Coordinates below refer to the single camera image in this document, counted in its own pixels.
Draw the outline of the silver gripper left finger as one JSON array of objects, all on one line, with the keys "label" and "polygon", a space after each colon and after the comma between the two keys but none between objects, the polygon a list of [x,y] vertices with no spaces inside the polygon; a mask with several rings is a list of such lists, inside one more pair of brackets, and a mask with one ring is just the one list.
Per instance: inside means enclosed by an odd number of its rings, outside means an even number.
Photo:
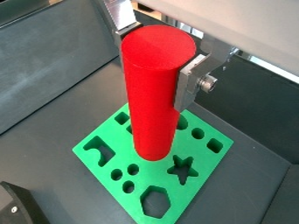
[{"label": "silver gripper left finger", "polygon": [[116,46],[120,46],[126,35],[143,25],[136,21],[136,15],[130,0],[102,0],[102,9],[111,27]]}]

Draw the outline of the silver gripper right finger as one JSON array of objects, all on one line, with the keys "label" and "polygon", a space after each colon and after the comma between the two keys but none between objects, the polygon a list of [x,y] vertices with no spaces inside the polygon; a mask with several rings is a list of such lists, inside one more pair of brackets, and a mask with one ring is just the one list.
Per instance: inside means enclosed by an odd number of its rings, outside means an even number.
[{"label": "silver gripper right finger", "polygon": [[210,93],[215,88],[218,79],[211,72],[227,62],[235,47],[205,34],[201,50],[203,54],[199,54],[179,72],[174,98],[174,107],[179,112],[193,104],[201,90]]}]

